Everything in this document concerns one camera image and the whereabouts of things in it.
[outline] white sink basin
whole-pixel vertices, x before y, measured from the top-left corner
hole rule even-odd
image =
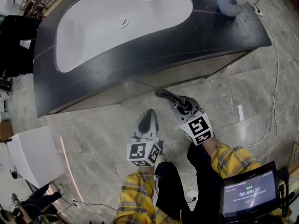
[[[81,0],[61,18],[56,64],[69,72],[125,42],[185,21],[191,0]]]

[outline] marble floor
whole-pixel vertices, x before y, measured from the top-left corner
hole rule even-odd
[[[293,142],[299,137],[298,116],[294,114],[294,104],[299,101],[296,98],[294,102],[295,97],[299,96],[299,13],[282,0],[260,0],[258,6],[265,12],[264,19],[272,30],[279,54],[275,93],[277,119],[288,112],[277,122],[278,128],[273,123],[271,132],[250,151],[256,158],[262,158],[262,164],[274,160],[279,168],[292,165]],[[170,90],[178,95],[193,97],[199,102],[207,112],[218,139],[232,147],[257,143],[271,123],[278,71],[274,42],[272,44],[271,47],[256,50],[208,79],[180,84]],[[178,130],[176,118],[168,103],[156,98],[153,93],[119,105],[38,119],[33,76],[25,75],[19,81],[14,81],[8,104],[15,133],[46,125],[51,127],[66,170],[55,183],[64,186],[68,202],[80,200],[80,197],[67,169],[60,136],[84,202],[112,207],[117,206],[125,175],[136,170],[126,161],[126,144],[130,142],[133,124],[138,116],[149,108],[157,112],[159,136],[164,140],[164,154],[178,168],[186,190],[196,180],[195,169],[186,158],[189,141]],[[68,207],[63,200],[55,205],[59,210]],[[107,207],[79,204],[78,207],[68,208],[63,215],[73,224],[85,224],[91,220],[109,223],[115,211]]]

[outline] display screen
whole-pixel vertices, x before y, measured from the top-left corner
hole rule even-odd
[[[223,187],[222,213],[245,210],[276,198],[273,172]]]

